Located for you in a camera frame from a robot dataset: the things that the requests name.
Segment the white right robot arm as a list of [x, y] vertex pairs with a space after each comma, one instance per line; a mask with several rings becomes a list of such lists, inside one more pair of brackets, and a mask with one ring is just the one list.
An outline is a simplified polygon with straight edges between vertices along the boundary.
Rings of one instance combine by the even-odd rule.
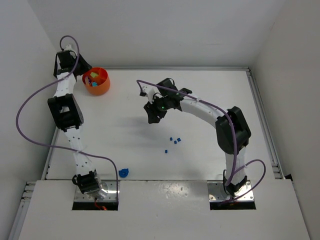
[[158, 84], [138, 80], [137, 84], [140, 96], [148, 99], [143, 108], [149, 124], [159, 123], [168, 110], [174, 109], [191, 114], [214, 127], [217, 144], [225, 153], [224, 190], [234, 197], [247, 181], [243, 164], [246, 146], [252, 135], [241, 109], [234, 106], [224, 110], [200, 99], [190, 89], [177, 89], [171, 78]]

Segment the blue rounded lego piece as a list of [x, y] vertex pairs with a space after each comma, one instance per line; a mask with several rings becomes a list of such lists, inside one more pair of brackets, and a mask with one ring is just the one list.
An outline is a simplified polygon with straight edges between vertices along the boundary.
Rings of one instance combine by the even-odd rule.
[[120, 178], [126, 178], [129, 175], [129, 169], [123, 168], [118, 171], [118, 175]]

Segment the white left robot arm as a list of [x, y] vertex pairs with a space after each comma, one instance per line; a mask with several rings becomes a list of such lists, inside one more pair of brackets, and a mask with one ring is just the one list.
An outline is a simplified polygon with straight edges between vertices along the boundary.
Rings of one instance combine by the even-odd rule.
[[56, 127], [64, 132], [70, 147], [75, 149], [73, 157], [76, 173], [72, 182], [84, 195], [98, 198], [102, 183], [96, 168], [88, 156], [82, 154], [81, 126], [84, 117], [73, 95], [77, 76], [90, 70], [89, 64], [75, 51], [65, 49], [55, 57], [54, 76], [59, 80], [53, 97], [47, 100]]

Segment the lime green lego brick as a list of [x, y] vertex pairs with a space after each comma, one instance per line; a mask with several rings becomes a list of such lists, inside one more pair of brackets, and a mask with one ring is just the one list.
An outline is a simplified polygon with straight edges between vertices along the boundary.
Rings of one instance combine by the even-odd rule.
[[92, 72], [92, 73], [90, 74], [90, 76], [93, 77], [93, 78], [95, 78], [96, 76], [98, 76], [98, 74]]

